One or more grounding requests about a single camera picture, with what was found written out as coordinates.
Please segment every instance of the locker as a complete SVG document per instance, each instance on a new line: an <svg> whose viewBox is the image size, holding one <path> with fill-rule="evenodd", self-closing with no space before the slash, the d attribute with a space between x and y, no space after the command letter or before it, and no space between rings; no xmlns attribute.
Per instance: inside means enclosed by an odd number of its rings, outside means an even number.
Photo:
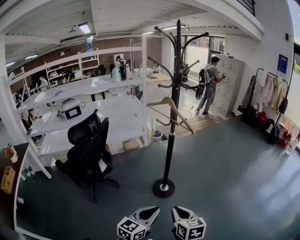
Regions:
<svg viewBox="0 0 300 240"><path fill-rule="evenodd" d="M233 111L242 81L245 62L231 59L224 55L216 56L221 59L217 65L220 76L222 73L225 73L226 78L220 85L216 86L215 101L211 108L227 116Z"/></svg>

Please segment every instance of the coat rack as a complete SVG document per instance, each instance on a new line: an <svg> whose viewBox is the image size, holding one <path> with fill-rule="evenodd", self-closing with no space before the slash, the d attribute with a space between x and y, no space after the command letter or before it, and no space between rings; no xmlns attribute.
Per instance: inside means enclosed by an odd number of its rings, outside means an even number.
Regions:
<svg viewBox="0 0 300 240"><path fill-rule="evenodd" d="M164 36L166 36L172 43L174 47L174 74L172 75L171 72L162 64L155 61L151 57L148 57L149 60L153 61L154 63L158 64L160 67L162 67L171 77L172 84L170 86L164 86L161 84L158 84L158 87L161 88L172 88L172 100L175 103L176 108L178 109L179 105L179 98L180 98L180 87L185 86L182 84L182 77L184 74L195 64L199 63L199 60L193 63L189 67L184 67L183 65L183 56L184 52L186 50L187 45L192 42L195 39L208 36L208 32L201 34L199 36L193 37L189 41L185 43L183 48L181 48L181 22L180 20L177 21L177 36L175 36L170 32L170 34L166 34L164 31L162 31L158 26L155 26L154 29ZM171 109L170 118L174 121L177 121L177 114L175 111ZM172 153L173 153L173 147L174 147L174 140L175 140L175 123L174 121L169 121L168 124L162 123L165 126L171 125L171 131L169 133L169 140L168 140L168 147L167 147L167 156L165 160L165 172L164 172L164 178L158 179L154 182L152 190L153 193L160 197L160 198L167 198L173 195L175 192L175 184L168 179L170 166L171 166L171 160L172 160Z"/></svg>
<svg viewBox="0 0 300 240"><path fill-rule="evenodd" d="M259 70L263 70L263 71L264 71L263 68L259 68L259 69L256 71L256 79L257 79L257 74L258 74L258 71L259 71ZM273 75L274 77L278 77L277 75L275 75L275 74L273 74L273 73L270 73L270 72L268 72L268 74L271 74L271 75ZM286 82L286 84L287 84L287 89L286 89L286 93L285 93L285 97L287 98L287 95L288 95L289 90L290 90L290 85L289 85L289 83L288 83L286 80L282 79L282 81ZM281 115L282 115L282 113L280 112L279 115L277 116L277 119L276 119L276 121L275 121L274 126L276 126L276 125L278 124Z"/></svg>

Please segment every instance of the ceiling light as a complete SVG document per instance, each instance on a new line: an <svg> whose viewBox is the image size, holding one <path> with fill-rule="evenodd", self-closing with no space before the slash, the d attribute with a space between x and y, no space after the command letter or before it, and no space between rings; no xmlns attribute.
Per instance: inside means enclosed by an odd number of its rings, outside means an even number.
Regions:
<svg viewBox="0 0 300 240"><path fill-rule="evenodd" d="M186 25L181 25L181 28L186 28L187 26ZM161 30L171 30L171 29L176 29L177 26L174 25L174 26L170 26L170 27L165 27L165 28L162 28Z"/></svg>
<svg viewBox="0 0 300 240"><path fill-rule="evenodd" d="M24 60L30 59L30 58L35 58L35 57L37 57L37 56L38 56L38 54L34 54L34 55L31 55L31 56L28 56L28 57L24 58Z"/></svg>
<svg viewBox="0 0 300 240"><path fill-rule="evenodd" d="M81 29L81 31L84 32L84 34L87 34L87 33L91 32L87 22L79 24L78 27Z"/></svg>
<svg viewBox="0 0 300 240"><path fill-rule="evenodd" d="M147 35L147 34L151 34L153 32L145 32L145 33L142 33L142 35Z"/></svg>
<svg viewBox="0 0 300 240"><path fill-rule="evenodd" d="M11 66L11 65L13 65L13 64L15 64L15 61L9 62L9 63L6 65L6 67L9 67L9 66Z"/></svg>

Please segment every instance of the wooden step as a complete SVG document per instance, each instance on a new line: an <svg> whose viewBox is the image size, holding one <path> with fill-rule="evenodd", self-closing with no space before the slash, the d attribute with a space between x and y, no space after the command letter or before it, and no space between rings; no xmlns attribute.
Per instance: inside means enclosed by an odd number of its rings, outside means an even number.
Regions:
<svg viewBox="0 0 300 240"><path fill-rule="evenodd" d="M190 124L190 126L192 127L192 129L195 132L200 131L204 128L213 126L215 124L218 124L222 121L223 120L220 117L213 116L210 113L206 114L206 115L196 116L196 117L193 117L193 118L190 118L187 120L187 122ZM161 125L161 126L158 126L157 128L163 131L163 133L164 133L163 139L164 140L168 139L169 133L171 131L171 125L169 125L169 126ZM182 126L176 125L175 134L178 137L178 136L184 136L186 134L191 134L191 132L186 130Z"/></svg>

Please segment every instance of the printer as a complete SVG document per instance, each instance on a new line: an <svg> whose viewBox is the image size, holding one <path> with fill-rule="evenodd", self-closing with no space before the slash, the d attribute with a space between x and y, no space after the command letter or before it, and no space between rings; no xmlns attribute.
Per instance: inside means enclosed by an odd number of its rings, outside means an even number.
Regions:
<svg viewBox="0 0 300 240"><path fill-rule="evenodd" d="M66 120L70 120L81 115L82 110L83 107L78 99L69 98L61 103L58 116L62 116Z"/></svg>

